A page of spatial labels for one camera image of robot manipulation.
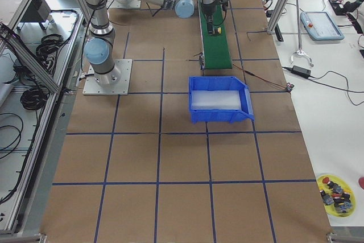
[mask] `blue bin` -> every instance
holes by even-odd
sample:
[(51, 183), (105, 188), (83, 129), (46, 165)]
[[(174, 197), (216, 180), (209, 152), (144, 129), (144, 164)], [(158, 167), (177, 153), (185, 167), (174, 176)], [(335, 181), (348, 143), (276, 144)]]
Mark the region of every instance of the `blue bin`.
[[(235, 109), (192, 109), (192, 91), (194, 90), (238, 90), (241, 110)], [(189, 78), (189, 111), (191, 120), (196, 122), (239, 122), (254, 120), (249, 88), (234, 76), (191, 76)]]

